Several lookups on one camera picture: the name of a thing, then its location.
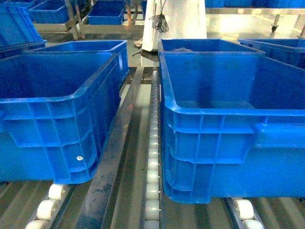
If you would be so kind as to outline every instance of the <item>metal shelf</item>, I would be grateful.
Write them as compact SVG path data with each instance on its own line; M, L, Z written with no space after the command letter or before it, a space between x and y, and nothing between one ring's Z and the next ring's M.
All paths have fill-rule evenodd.
M279 8L205 8L206 14L282 14L282 15L301 15L305 14L304 9L279 9Z

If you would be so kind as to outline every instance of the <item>empty crate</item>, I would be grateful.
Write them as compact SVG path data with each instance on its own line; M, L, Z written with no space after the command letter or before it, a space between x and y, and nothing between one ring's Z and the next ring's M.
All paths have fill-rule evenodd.
M88 15L91 25L122 25L124 1L97 1Z
M160 67L169 198L305 195L305 70L229 52L160 53Z
M0 59L45 47L26 8L1 5L0 21L6 25L0 30Z
M270 58L305 68L303 39L240 39L239 42L264 51Z
M120 103L116 64L97 52L0 61L0 181L93 177Z
M45 1L29 10L36 23L64 24L69 20L65 1Z
M33 50L34 53L86 53L86 52L110 52L115 54L117 67L120 74L116 80L118 88L125 80L129 68L127 59L127 41L91 41L91 42L67 42L43 49Z

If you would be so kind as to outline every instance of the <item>roller conveyor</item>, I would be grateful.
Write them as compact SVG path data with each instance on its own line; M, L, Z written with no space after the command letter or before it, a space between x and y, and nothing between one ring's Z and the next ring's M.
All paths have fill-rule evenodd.
M64 191L57 187L53 196L49 193L52 186L49 181L0 184L0 228L25 228L31 221L39 219L41 202L51 198L57 199L58 204L53 210L45 207L46 213L51 214L44 219L47 224L41 228L121 228L118 222L115 223L117 217L122 215L120 211L133 210L118 204L118 193L124 183L123 170L130 165L131 158L135 159L132 156L138 153L133 148L139 138L144 139L137 142L138 151L142 152L140 163L143 162L144 166L134 174L140 177L134 183L142 187L139 191L141 195L136 197L139 204L134 210L137 212L134 217L138 219L136 221L140 229L213 229L220 226L228 229L304 228L305 204L298 198L251 198L253 216L241 219L242 213L234 205L238 199L215 198L208 205L182 205L173 203L163 194L158 81L157 68L131 69L121 89L122 103L115 125L92 181L65 186ZM258 221L262 226L245 226L245 220ZM129 224L125 228L135 227Z

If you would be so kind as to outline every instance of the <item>metal rail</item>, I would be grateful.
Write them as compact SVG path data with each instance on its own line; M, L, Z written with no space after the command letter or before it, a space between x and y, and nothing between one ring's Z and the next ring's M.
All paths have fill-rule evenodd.
M101 163L82 205L76 229L110 228L118 192L119 171L123 164L122 155L143 71L144 68L138 67L134 74L123 105L115 119Z

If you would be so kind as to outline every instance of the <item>caster wheel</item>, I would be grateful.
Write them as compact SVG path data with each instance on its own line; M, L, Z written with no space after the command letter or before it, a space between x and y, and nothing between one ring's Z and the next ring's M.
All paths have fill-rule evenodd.
M46 229L48 226L48 221L46 220L33 220L28 223L25 229Z
M253 219L254 210L251 202L247 199L237 199L234 200L234 207L241 220Z
M274 33L277 29L277 26L272 26L271 31Z

